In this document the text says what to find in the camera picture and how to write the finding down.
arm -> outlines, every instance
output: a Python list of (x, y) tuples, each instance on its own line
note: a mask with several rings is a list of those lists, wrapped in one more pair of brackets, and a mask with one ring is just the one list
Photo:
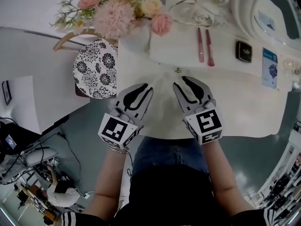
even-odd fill
[(230, 216), (254, 208), (240, 194), (234, 173), (218, 141), (203, 145), (217, 202)]
[(118, 209), (125, 161), (125, 153), (108, 150), (102, 171), (98, 176), (94, 198), (83, 211), (84, 214), (94, 215), (105, 221), (114, 217)]
[(48, 167), (48, 170), (51, 172), (52, 185), (56, 186), (57, 185), (57, 178), (56, 178), (56, 175), (55, 175), (55, 171), (53, 170), (51, 165), (48, 165), (47, 167)]

hand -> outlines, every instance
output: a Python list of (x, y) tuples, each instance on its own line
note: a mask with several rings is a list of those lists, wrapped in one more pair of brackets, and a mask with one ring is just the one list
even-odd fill
[(53, 170), (53, 168), (52, 168), (52, 166), (50, 164), (47, 164), (47, 168), (48, 168), (49, 171)]

vase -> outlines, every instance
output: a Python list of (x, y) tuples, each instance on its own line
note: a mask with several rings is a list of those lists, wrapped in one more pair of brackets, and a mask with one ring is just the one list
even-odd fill
[(130, 35), (119, 39), (119, 43), (132, 52), (143, 53), (150, 49), (150, 38), (150, 27), (145, 25), (134, 28)]

white sculpture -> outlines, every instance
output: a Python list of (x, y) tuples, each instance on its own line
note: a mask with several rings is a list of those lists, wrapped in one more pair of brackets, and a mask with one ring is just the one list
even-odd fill
[(182, 24), (205, 26), (226, 21), (229, 0), (166, 0), (172, 18)]

card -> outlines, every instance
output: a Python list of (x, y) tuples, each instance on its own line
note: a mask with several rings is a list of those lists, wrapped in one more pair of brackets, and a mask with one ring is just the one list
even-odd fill
[(278, 59), (277, 55), (263, 48), (261, 83), (272, 89), (277, 88)]

